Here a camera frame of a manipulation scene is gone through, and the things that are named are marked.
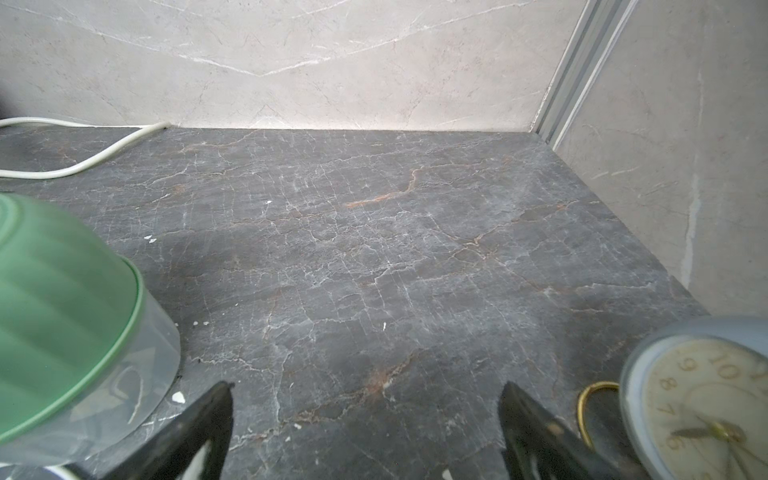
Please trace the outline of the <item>green cordless meat grinder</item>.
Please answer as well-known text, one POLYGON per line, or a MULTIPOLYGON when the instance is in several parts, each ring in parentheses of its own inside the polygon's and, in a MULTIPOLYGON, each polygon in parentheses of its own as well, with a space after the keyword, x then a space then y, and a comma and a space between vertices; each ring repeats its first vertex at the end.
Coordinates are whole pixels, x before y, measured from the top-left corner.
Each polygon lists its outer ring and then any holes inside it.
POLYGON ((135 431, 181 361, 139 269, 79 219, 1 197, 1 459, 57 466, 135 431))

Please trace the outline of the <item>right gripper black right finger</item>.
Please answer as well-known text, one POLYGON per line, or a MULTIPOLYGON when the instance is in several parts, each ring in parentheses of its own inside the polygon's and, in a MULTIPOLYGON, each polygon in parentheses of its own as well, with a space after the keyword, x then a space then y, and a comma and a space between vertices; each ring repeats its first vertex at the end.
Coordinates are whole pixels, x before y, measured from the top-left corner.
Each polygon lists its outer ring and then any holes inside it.
POLYGON ((522 387, 507 382, 498 401, 502 456, 511 479, 645 479, 591 450, 522 387))

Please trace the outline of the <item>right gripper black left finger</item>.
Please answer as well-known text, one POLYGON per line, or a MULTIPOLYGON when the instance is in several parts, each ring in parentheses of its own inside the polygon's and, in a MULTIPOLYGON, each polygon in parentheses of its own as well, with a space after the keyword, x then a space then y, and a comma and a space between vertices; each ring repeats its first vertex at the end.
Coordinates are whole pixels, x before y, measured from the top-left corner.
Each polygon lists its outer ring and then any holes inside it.
POLYGON ((234 425, 233 384, 220 381, 107 479, 219 479, 234 425))

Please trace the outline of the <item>grey round alarm clock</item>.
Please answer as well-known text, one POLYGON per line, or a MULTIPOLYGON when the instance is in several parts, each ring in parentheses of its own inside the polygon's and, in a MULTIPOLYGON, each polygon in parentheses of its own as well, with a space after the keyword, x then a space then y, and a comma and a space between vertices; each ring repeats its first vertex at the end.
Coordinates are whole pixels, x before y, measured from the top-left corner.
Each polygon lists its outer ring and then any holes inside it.
POLYGON ((651 478, 766 478, 766 319, 701 317, 658 330, 629 356, 619 397, 651 478))

